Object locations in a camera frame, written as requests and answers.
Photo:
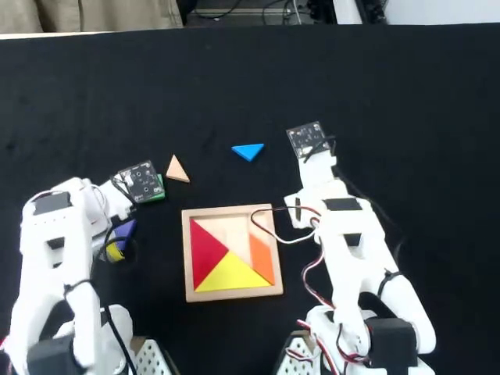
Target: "beige triangle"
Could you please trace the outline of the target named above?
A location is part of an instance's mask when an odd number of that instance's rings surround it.
[[[182,168],[182,165],[179,163],[179,160],[177,157],[174,155],[172,156],[172,160],[170,161],[169,169],[166,171],[165,174],[166,178],[170,178],[172,180],[178,180],[182,182],[190,182],[189,177],[184,172],[184,169]]]

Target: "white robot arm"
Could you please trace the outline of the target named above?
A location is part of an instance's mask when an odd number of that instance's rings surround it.
[[[19,375],[101,375],[124,368],[123,350],[102,320],[91,269],[112,219],[126,220],[132,206],[111,181],[97,187],[79,178],[35,195],[24,206],[20,293],[4,343]],[[63,324],[53,340],[39,341],[49,313],[64,299],[74,320]],[[109,311],[123,342],[130,343],[128,311],[118,305]]]
[[[395,368],[412,375],[434,374],[416,357],[434,350],[434,328],[413,286],[399,272],[370,202],[348,193],[332,172],[336,162],[330,150],[298,157],[304,188],[284,199],[287,206],[305,206],[320,214],[289,209],[294,227],[314,229],[333,286],[331,304],[312,309],[301,325],[310,331],[313,342],[320,343],[335,367],[330,369],[333,373],[341,373],[348,363],[349,375],[390,375]],[[396,318],[376,320],[374,312],[362,311],[361,292],[378,296]],[[327,312],[333,312],[333,319]],[[408,359],[389,361],[386,368],[384,350],[397,344],[389,340],[398,335],[410,346],[414,342],[414,353],[410,348]]]

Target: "yellow triangle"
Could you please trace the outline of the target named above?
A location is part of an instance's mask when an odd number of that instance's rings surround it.
[[[195,291],[270,287],[271,284],[232,252],[228,252]]]

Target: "black tablecloth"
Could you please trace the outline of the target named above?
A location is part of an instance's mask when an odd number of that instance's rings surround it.
[[[270,202],[300,187],[285,129],[319,120],[344,173],[408,240],[401,268],[437,332],[437,373],[496,362],[499,25],[172,30],[0,42],[0,334],[17,296],[20,210],[72,176],[103,182],[178,155],[191,184],[137,214],[137,269],[101,265],[103,301],[182,373],[268,373],[314,305],[312,243],[280,246],[284,294],[187,304],[180,211]],[[265,143],[256,161],[232,145]],[[276,215],[286,238],[302,234]],[[398,233],[385,225],[392,244]],[[324,268],[311,278],[328,295]]]

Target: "red triangle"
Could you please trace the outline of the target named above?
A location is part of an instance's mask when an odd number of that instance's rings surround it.
[[[191,219],[190,226],[193,284],[196,289],[213,270],[213,267],[229,252],[229,249],[193,219]]]

